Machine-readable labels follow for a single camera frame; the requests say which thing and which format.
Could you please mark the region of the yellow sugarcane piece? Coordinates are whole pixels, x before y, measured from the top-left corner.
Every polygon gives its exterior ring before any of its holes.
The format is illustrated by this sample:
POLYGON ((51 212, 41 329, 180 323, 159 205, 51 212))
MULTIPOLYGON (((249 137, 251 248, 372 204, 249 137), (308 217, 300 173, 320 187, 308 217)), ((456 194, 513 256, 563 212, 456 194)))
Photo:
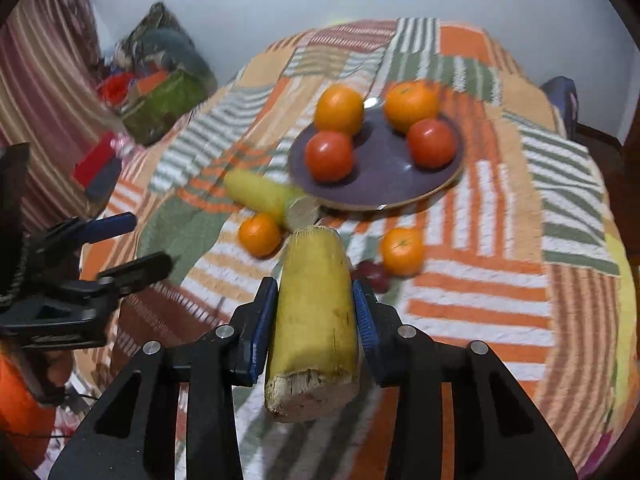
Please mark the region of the yellow sugarcane piece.
POLYGON ((288 232, 312 226, 319 220, 316 200, 293 185, 244 169, 228 171, 222 182, 232 200, 252 211, 269 214, 288 232))
POLYGON ((350 262, 336 231, 308 226, 282 255, 265 408, 278 422, 306 422, 344 408, 359 386, 350 262))

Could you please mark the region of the red box on floor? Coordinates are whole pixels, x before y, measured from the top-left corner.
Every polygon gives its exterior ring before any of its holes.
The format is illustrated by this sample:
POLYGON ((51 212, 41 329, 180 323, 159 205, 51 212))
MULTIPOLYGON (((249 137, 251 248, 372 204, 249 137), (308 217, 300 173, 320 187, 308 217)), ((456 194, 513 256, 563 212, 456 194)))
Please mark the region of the red box on floor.
POLYGON ((107 131, 74 168, 73 178, 82 187, 90 203, 107 200, 122 171, 122 161, 114 149, 115 141, 116 134, 107 131))

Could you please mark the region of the green storage box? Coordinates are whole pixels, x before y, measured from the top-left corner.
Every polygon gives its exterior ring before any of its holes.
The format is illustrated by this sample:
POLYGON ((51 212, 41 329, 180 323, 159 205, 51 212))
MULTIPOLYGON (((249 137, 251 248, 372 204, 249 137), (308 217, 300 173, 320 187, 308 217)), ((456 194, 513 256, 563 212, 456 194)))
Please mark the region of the green storage box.
POLYGON ((122 122, 137 144, 149 146, 206 98, 206 88, 198 78, 177 70, 122 114, 122 122))

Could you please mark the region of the small tangerine left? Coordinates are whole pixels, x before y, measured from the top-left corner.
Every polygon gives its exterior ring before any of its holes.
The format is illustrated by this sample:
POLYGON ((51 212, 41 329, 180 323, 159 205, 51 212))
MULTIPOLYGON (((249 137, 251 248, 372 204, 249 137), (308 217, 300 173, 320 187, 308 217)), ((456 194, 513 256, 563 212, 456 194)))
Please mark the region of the small tangerine left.
POLYGON ((255 258, 267 258, 281 245, 280 226, 269 214, 254 214, 242 222, 238 239, 243 248, 255 258))

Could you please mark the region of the striped red curtain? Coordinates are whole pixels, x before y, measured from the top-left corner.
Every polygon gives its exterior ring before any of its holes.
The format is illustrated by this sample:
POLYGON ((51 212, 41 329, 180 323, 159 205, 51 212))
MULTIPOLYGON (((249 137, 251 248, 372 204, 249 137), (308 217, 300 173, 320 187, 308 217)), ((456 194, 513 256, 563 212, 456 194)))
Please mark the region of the striped red curtain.
POLYGON ((1 144, 29 145, 29 232, 90 210, 75 166, 122 125, 96 92, 100 67, 90 0, 20 0, 1 27, 1 144))

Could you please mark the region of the dark red plum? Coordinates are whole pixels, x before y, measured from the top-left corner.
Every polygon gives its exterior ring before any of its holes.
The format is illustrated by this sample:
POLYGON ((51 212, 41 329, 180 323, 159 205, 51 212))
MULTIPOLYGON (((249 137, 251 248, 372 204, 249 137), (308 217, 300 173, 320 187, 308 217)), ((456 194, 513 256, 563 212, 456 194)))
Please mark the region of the dark red plum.
POLYGON ((384 266, 370 259, 356 264, 352 269, 352 279, 367 281, 377 294, 386 294, 390 289, 390 276, 384 266))

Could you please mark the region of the tangerine near plums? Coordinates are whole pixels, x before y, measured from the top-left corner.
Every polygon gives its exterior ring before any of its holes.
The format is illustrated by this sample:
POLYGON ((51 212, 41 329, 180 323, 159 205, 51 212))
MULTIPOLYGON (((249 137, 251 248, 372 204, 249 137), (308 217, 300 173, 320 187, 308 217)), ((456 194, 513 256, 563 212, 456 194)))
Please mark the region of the tangerine near plums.
POLYGON ((380 243, 382 265, 393 276, 413 276, 421 272, 425 248, 422 233, 417 229, 393 228, 380 243))

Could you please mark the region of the red tomato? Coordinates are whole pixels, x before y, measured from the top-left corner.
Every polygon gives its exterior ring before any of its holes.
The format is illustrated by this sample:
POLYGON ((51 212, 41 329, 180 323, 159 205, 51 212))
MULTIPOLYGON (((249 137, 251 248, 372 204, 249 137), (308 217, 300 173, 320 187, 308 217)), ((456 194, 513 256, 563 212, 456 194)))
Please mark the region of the red tomato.
POLYGON ((423 119, 412 125, 406 134, 409 154, 422 169, 436 170, 447 166, 457 154, 456 135, 440 119, 423 119))
POLYGON ((354 169, 352 140, 345 133, 320 131, 307 142, 304 161, 317 182, 332 184, 341 181, 354 169))

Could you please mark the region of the dark purple round plate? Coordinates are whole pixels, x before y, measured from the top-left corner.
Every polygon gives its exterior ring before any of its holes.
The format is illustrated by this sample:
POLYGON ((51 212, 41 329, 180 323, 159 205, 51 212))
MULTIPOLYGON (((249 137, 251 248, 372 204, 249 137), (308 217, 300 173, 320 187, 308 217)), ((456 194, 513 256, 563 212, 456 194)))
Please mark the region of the dark purple round plate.
POLYGON ((451 117, 438 116, 458 142, 457 154, 447 166, 423 170, 413 165, 406 141, 395 132, 376 103, 364 110, 361 132, 355 138, 355 168, 337 183, 314 180, 304 162, 307 142, 317 133, 306 127, 288 151, 290 181, 326 208, 344 211, 379 211, 424 200, 449 186, 463 169, 464 140, 451 117))

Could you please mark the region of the striped patchwork bed blanket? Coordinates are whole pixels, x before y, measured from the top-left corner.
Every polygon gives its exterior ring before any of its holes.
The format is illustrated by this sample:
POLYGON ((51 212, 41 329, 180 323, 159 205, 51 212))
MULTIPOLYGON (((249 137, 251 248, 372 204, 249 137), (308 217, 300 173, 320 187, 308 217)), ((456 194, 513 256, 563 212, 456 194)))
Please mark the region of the striped patchwork bed blanket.
POLYGON ((580 478, 591 476, 639 401, 634 281, 608 193, 558 109, 483 29, 436 20, 356 21, 283 38, 256 55, 163 141, 129 163, 107 214, 131 234, 89 246, 82 274, 162 250, 167 284, 126 300, 105 347, 76 353, 72 382, 103 390, 145 342, 194 340, 253 297, 277 258, 239 244, 248 211, 222 179, 243 167, 288 180, 288 151, 339 82, 368 98, 424 80, 459 127, 456 183, 398 210, 328 212, 352 261, 388 231, 420 232, 422 271, 384 301, 446 344, 486 341, 532 397, 580 478))

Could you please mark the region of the orange on plate left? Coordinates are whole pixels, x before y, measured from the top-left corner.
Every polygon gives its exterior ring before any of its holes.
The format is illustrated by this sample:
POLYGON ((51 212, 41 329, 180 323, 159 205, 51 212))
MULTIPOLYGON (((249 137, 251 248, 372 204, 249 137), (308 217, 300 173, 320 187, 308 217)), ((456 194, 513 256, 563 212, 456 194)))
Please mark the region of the orange on plate left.
POLYGON ((363 116, 362 96, 344 84, 332 84, 318 99, 314 111, 314 126, 319 131, 356 136, 362 128, 363 116))

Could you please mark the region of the orange on plate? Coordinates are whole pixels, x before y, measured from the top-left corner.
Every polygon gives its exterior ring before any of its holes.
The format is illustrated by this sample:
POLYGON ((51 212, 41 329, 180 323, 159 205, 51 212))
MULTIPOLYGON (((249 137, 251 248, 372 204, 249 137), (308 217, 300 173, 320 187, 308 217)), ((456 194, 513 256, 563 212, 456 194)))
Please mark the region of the orange on plate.
POLYGON ((395 131, 406 134, 417 122, 437 117, 438 93, 423 81, 396 84, 386 93, 383 112, 395 131))
POLYGON ((314 111, 314 126, 319 131, 356 136, 362 128, 363 116, 362 96, 344 84, 332 84, 318 99, 314 111))

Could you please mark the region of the red tomato right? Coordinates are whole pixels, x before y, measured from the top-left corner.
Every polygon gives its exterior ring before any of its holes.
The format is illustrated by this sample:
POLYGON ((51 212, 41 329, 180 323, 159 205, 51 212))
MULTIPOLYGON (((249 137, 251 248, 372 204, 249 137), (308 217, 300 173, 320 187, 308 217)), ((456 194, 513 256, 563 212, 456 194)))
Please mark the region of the red tomato right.
POLYGON ((440 119, 423 119, 412 125, 406 134, 409 154, 422 169, 436 170, 447 166, 457 154, 456 135, 440 119))

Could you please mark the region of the orange on plate right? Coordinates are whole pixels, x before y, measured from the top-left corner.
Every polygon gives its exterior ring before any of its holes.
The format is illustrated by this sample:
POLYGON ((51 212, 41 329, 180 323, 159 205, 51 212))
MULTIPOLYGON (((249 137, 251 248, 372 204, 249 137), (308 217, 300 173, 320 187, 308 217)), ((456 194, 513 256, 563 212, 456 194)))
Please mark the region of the orange on plate right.
POLYGON ((406 134, 417 122, 437 117, 438 93, 423 81, 396 84, 386 93, 383 112, 395 131, 406 134))

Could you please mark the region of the dark blue bag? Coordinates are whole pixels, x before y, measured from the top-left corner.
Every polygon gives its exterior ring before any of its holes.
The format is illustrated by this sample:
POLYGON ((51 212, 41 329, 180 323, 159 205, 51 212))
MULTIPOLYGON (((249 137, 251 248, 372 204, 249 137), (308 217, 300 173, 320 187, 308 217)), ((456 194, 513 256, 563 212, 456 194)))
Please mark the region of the dark blue bag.
POLYGON ((576 139, 578 126, 578 96, 573 79, 567 76, 556 76, 540 86, 548 100, 559 110, 567 139, 576 139))

